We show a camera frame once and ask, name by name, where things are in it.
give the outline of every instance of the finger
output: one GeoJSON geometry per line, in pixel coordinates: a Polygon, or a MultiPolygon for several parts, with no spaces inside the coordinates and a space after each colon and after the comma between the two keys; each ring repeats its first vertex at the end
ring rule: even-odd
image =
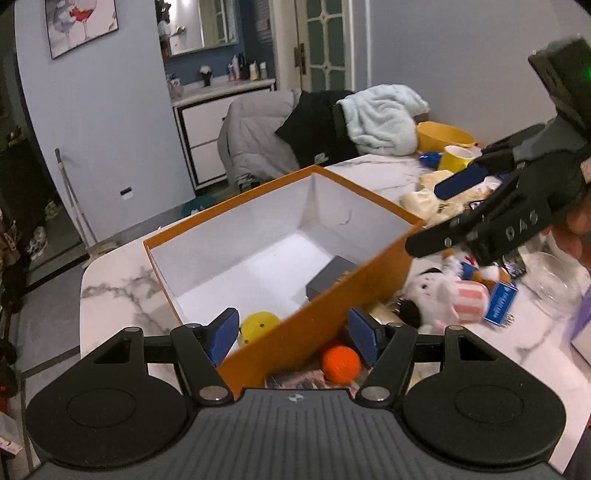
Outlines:
{"type": "Polygon", "coordinates": [[[554,240],[556,240],[556,245],[571,257],[575,257],[578,260],[583,255],[581,239],[565,225],[555,225],[552,229],[552,235],[554,236],[554,240]]]}
{"type": "Polygon", "coordinates": [[[591,231],[591,196],[587,195],[583,203],[566,216],[566,226],[577,234],[591,231]]]}

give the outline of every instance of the wall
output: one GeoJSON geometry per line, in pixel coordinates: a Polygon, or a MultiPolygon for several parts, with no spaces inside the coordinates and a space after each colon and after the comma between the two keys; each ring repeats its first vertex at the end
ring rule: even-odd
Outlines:
{"type": "Polygon", "coordinates": [[[8,99],[6,78],[2,69],[0,69],[0,99],[2,106],[4,107],[3,112],[0,112],[0,150],[3,150],[8,146],[6,136],[14,130],[15,121],[10,101],[8,99]]]}
{"type": "Polygon", "coordinates": [[[175,74],[183,85],[201,80],[201,75],[199,75],[201,65],[209,65],[214,77],[227,76],[228,64],[232,61],[232,57],[244,51],[242,18],[238,0],[235,0],[235,12],[236,32],[238,34],[237,44],[172,57],[164,62],[166,74],[175,74]]]}
{"type": "Polygon", "coordinates": [[[15,5],[22,86],[39,145],[67,205],[54,156],[61,149],[99,240],[194,196],[162,69],[154,3],[118,1],[117,11],[119,31],[52,60],[43,3],[15,5]],[[134,196],[122,200],[119,192],[128,186],[134,196]]]}
{"type": "Polygon", "coordinates": [[[591,25],[573,0],[370,3],[371,83],[410,85],[433,120],[486,142],[554,115],[527,57],[591,25]]]}
{"type": "Polygon", "coordinates": [[[242,17],[242,34],[244,36],[244,52],[247,59],[256,60],[258,63],[267,62],[267,75],[275,77],[275,60],[273,43],[263,43],[256,33],[255,0],[240,0],[240,13],[242,17]]]}

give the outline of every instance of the bathroom vanity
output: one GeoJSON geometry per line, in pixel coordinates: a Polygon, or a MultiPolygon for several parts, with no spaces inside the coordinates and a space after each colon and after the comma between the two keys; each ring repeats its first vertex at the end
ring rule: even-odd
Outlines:
{"type": "Polygon", "coordinates": [[[174,117],[191,183],[197,190],[226,179],[226,170],[217,153],[217,138],[230,104],[243,95],[275,90],[275,79],[239,80],[227,77],[184,86],[183,96],[173,101],[174,117]]]}

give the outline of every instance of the glass door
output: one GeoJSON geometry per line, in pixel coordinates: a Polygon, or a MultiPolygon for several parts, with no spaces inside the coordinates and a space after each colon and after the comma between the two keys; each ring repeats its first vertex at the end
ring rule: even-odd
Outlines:
{"type": "Polygon", "coordinates": [[[348,15],[342,0],[295,0],[302,89],[351,88],[348,15]]]}

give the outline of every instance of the wall outlet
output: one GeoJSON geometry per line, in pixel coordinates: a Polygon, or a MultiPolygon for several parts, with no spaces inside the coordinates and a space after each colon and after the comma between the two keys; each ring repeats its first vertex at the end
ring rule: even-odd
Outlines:
{"type": "Polygon", "coordinates": [[[134,196],[134,191],[131,189],[131,187],[127,187],[126,189],[121,190],[119,193],[121,194],[121,198],[124,200],[129,200],[134,196]]]}

